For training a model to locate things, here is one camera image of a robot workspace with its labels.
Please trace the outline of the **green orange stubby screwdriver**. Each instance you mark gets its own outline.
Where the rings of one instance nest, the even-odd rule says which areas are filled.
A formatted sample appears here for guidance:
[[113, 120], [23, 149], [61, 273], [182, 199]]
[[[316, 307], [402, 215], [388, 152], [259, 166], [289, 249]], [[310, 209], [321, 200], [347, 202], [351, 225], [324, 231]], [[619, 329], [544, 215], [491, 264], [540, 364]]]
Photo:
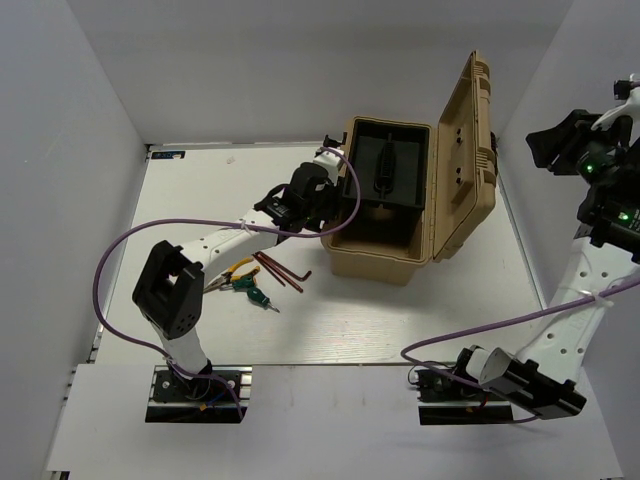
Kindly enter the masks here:
[[250, 290], [256, 287], [256, 281], [253, 276], [246, 275], [233, 279], [231, 287], [234, 291]]

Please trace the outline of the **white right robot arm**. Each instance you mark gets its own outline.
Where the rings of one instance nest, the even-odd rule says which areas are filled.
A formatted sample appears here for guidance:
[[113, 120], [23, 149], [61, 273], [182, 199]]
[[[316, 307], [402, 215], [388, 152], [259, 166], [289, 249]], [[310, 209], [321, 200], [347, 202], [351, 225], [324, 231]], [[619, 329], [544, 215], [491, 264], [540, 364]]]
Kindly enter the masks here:
[[580, 227], [549, 314], [516, 353], [473, 346], [451, 374], [453, 390], [472, 399], [486, 390], [540, 419], [575, 416], [585, 352], [606, 311], [606, 292], [639, 276], [639, 143], [629, 113], [574, 110], [557, 126], [530, 133], [534, 163], [589, 186]]

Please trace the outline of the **yellow black needle-nose pliers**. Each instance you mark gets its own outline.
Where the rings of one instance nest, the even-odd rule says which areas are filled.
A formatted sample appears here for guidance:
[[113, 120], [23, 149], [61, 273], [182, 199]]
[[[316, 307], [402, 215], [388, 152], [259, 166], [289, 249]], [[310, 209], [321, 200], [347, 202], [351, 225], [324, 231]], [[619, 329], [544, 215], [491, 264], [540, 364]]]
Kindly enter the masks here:
[[246, 257], [229, 267], [225, 272], [220, 274], [216, 279], [209, 283], [203, 290], [204, 293], [216, 290], [230, 288], [234, 281], [238, 281], [243, 277], [255, 277], [260, 272], [260, 267], [255, 266], [251, 270], [241, 272], [241, 269], [250, 263], [253, 263], [252, 257]]

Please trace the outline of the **tan plastic toolbox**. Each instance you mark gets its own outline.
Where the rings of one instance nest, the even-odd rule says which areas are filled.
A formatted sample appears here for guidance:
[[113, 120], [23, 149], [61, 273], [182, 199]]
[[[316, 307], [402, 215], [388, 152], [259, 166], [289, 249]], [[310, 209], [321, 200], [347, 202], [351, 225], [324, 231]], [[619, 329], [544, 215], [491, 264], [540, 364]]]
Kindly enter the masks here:
[[[488, 63], [470, 53], [437, 125], [432, 126], [426, 205], [419, 214], [368, 207], [340, 194], [341, 230], [322, 238], [336, 276], [405, 286], [430, 262], [454, 256], [495, 206], [497, 159], [490, 128]], [[341, 173], [357, 181], [351, 166]]]

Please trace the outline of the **blue label sticker left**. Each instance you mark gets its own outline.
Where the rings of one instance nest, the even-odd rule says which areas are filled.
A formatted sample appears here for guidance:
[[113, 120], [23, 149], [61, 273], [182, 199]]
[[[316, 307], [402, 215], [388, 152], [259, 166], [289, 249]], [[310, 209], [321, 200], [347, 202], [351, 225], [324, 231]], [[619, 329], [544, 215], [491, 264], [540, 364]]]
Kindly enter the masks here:
[[172, 159], [184, 159], [186, 155], [185, 151], [154, 151], [151, 153], [152, 160], [172, 160]]

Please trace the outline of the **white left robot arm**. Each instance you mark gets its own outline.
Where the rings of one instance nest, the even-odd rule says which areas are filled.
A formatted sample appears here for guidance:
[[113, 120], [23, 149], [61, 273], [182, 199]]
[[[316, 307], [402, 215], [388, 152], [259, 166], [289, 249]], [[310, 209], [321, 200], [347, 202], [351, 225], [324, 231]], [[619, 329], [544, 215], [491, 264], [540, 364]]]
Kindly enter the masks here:
[[333, 216], [342, 164], [324, 152], [302, 163], [287, 184], [272, 189], [234, 226], [181, 245], [164, 240], [151, 249], [132, 300], [179, 367], [176, 384], [188, 398], [202, 398], [211, 387], [210, 361], [196, 331], [205, 288], [244, 258], [303, 230], [320, 231]]

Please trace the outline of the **black toolbox tray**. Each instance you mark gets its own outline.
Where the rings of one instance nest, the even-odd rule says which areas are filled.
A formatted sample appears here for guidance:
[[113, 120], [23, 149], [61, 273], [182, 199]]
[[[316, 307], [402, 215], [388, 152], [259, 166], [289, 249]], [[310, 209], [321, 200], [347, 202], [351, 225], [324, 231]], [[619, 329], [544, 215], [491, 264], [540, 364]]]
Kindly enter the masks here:
[[426, 205], [431, 128], [427, 124], [356, 117], [348, 137], [348, 160], [358, 178], [345, 179], [342, 198], [411, 214]]

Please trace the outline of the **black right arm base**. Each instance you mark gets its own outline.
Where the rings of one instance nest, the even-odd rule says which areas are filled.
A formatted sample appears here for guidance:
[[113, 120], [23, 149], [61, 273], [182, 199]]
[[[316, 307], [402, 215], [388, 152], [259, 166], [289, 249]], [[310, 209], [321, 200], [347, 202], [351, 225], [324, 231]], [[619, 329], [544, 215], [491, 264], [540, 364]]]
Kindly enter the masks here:
[[474, 390], [429, 369], [411, 369], [407, 380], [417, 390], [418, 400], [423, 403], [457, 401], [475, 395]]

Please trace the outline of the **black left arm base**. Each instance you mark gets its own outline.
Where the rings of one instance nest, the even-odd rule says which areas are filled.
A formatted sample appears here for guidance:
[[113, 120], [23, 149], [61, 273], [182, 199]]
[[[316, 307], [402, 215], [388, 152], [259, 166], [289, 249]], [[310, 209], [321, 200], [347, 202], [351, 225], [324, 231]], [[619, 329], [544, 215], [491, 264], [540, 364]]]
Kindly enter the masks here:
[[161, 405], [235, 404], [229, 389], [239, 401], [248, 401], [252, 384], [251, 367], [221, 367], [213, 373], [224, 384], [208, 378], [186, 379], [167, 366], [156, 367], [150, 390], [150, 400]]

